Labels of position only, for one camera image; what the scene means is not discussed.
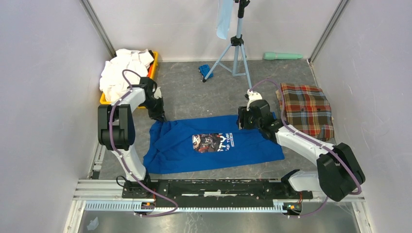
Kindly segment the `mint green cylinder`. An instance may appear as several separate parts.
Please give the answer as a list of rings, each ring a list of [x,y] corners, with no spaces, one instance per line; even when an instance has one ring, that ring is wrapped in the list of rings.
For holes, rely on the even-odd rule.
[[[302,58],[301,54],[294,53],[265,52],[263,55],[264,60],[299,60]]]

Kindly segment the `blue printed t-shirt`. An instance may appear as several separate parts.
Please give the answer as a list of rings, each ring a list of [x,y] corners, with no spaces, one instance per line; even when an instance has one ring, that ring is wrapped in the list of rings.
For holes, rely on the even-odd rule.
[[[253,165],[285,158],[282,148],[257,129],[240,130],[236,115],[155,122],[143,164],[171,174]]]

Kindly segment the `orange garment in tray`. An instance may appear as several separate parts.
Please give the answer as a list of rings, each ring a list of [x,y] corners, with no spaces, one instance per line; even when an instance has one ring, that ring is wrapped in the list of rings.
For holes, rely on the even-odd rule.
[[[148,70],[148,77],[152,80],[154,79],[154,72],[155,72],[155,64],[152,63]]]

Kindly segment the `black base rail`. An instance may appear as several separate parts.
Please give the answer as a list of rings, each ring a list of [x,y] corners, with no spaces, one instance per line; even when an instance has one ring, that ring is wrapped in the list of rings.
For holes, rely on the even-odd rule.
[[[273,207],[273,200],[311,200],[310,191],[295,191],[279,179],[151,180],[143,188],[126,181],[122,198],[142,199],[146,206],[180,208]]]

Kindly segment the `light blue music stand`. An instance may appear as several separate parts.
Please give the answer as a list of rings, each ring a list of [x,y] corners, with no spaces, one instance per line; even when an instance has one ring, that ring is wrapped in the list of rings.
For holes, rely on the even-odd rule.
[[[218,20],[217,20],[217,32],[216,35],[220,39],[227,39],[228,32],[230,28],[231,22],[231,13],[234,3],[238,4],[238,15],[237,15],[237,30],[236,35],[230,38],[230,42],[227,47],[224,49],[220,57],[217,61],[210,67],[210,71],[207,76],[202,79],[202,82],[206,82],[209,78],[213,76],[213,70],[216,66],[220,65],[224,69],[228,70],[232,76],[246,76],[248,82],[248,88],[252,88],[249,68],[247,64],[247,56],[245,53],[245,46],[244,40],[242,38],[242,25],[243,25],[243,18],[244,18],[244,11],[245,8],[249,5],[249,0],[223,0],[219,1],[219,9],[218,9]],[[233,60],[233,67],[228,68],[223,63],[221,63],[222,58],[226,55],[230,48],[234,48],[234,60]]]

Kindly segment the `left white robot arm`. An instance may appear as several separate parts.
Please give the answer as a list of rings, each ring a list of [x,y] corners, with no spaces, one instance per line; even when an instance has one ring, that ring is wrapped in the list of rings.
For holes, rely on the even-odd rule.
[[[150,176],[139,159],[133,111],[143,106],[150,119],[165,122],[164,102],[157,83],[149,77],[129,86],[125,96],[98,107],[98,141],[111,151],[121,164],[125,176],[122,185],[126,198],[148,198],[153,195]]]

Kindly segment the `folded plaid shirt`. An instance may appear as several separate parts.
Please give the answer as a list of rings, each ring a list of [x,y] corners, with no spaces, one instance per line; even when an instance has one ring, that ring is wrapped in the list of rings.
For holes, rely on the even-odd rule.
[[[288,123],[321,141],[334,138],[332,109],[321,88],[292,83],[281,83],[280,87],[276,95],[279,101],[284,99]]]

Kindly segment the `small blue object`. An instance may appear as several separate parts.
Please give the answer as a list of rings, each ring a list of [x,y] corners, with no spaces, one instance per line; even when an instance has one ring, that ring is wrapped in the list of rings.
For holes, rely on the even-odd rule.
[[[205,64],[205,65],[199,66],[198,70],[199,70],[200,74],[202,75],[202,78],[204,79],[207,76],[207,74],[209,73],[210,67],[209,67],[209,65]]]

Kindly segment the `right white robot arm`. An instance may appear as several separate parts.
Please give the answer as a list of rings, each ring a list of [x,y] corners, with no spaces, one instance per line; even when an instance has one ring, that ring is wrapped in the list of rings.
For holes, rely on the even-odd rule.
[[[365,175],[349,145],[320,141],[284,119],[276,119],[266,100],[253,100],[239,107],[237,125],[242,130],[257,129],[264,139],[291,149],[316,166],[316,171],[297,170],[284,176],[280,186],[283,196],[293,198],[300,191],[323,192],[339,202],[362,192]]]

